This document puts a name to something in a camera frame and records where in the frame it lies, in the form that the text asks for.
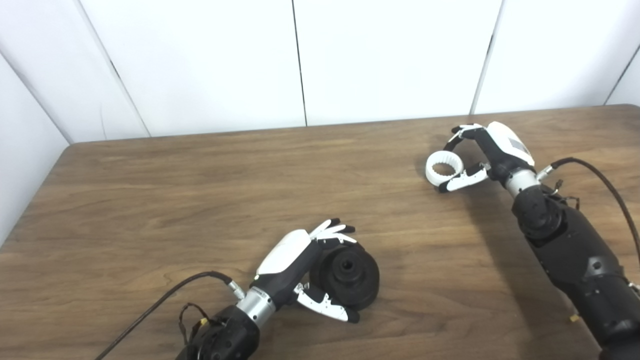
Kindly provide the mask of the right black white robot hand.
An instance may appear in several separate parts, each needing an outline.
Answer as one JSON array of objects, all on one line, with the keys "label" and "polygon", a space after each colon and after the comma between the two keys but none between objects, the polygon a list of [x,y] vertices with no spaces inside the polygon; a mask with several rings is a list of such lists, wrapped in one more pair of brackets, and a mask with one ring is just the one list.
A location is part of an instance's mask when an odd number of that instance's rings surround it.
[{"label": "right black white robot hand", "polygon": [[454,127],[452,137],[443,150],[452,153],[462,141],[474,141],[486,157],[463,168],[450,179],[438,184],[439,193],[450,193],[485,180],[499,182],[514,198],[526,189],[540,185],[535,172],[535,160],[519,137],[506,125],[492,121]]}]

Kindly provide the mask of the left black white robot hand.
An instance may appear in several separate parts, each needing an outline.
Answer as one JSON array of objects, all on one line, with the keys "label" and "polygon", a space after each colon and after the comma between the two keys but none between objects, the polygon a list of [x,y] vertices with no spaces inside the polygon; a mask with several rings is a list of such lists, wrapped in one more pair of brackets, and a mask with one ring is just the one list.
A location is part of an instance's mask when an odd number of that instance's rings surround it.
[{"label": "left black white robot hand", "polygon": [[245,297],[237,303],[238,309],[258,327],[292,303],[337,321],[358,323],[360,315],[356,310],[348,309],[315,285],[302,282],[324,251],[358,245],[350,237],[354,232],[353,226],[330,218],[310,232],[298,228],[284,235],[257,268]]}]

